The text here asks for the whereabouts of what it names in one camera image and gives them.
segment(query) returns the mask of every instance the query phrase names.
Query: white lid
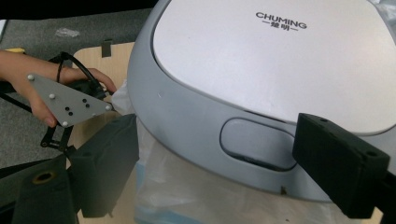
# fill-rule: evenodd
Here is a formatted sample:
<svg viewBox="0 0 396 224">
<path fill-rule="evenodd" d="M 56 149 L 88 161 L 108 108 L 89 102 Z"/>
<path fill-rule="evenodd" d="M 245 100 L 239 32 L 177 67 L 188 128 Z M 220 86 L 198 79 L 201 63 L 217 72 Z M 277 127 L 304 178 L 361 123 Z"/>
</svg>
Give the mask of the white lid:
<svg viewBox="0 0 396 224">
<path fill-rule="evenodd" d="M 173 0 L 153 47 L 169 77 L 247 111 L 361 134 L 396 123 L 395 43 L 365 0 Z"/>
</svg>

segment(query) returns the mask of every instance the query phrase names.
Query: human arm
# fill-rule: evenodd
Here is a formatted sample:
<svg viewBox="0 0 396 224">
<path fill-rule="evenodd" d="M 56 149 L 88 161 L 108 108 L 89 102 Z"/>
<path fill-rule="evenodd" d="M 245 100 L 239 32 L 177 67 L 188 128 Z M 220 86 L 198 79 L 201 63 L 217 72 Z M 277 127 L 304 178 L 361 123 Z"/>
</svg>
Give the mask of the human arm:
<svg viewBox="0 0 396 224">
<path fill-rule="evenodd" d="M 56 126 L 56 118 L 29 83 L 27 75 L 34 73 L 56 80 L 58 67 L 59 64 L 57 63 L 51 63 L 21 53 L 0 50 L 0 81 L 11 83 L 15 91 L 29 101 L 34 116 L 44 121 L 50 127 Z M 89 70 L 99 82 L 102 82 L 106 86 L 108 91 L 114 92 L 117 90 L 113 81 L 108 76 L 94 68 L 89 68 Z M 61 70 L 60 82 L 63 84 L 80 79 L 87 79 L 87 77 L 77 68 L 65 66 Z"/>
</svg>

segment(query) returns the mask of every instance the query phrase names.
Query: hole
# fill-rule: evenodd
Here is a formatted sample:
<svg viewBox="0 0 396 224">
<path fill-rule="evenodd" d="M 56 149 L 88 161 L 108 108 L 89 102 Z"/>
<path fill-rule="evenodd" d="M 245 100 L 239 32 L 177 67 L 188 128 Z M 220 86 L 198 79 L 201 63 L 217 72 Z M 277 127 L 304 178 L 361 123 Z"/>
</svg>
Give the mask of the hole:
<svg viewBox="0 0 396 224">
<path fill-rule="evenodd" d="M 55 178 L 55 176 L 56 175 L 53 172 L 44 172 L 33 178 L 33 183 L 36 185 L 45 184 Z"/>
<path fill-rule="evenodd" d="M 373 151 L 367 151 L 366 154 L 371 156 L 371 157 L 376 157 L 377 156 L 376 153 L 373 152 Z"/>
</svg>

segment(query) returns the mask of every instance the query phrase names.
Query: black fabric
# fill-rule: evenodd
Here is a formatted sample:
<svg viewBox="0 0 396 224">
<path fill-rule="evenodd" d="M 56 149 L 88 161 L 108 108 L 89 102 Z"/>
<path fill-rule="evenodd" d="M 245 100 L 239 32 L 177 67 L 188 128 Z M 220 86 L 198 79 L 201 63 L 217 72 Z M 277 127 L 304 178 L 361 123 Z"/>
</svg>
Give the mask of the black fabric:
<svg viewBox="0 0 396 224">
<path fill-rule="evenodd" d="M 0 6 L 0 20 L 45 20 L 89 16 L 154 7 L 158 0 L 23 1 L 18 7 Z"/>
</svg>

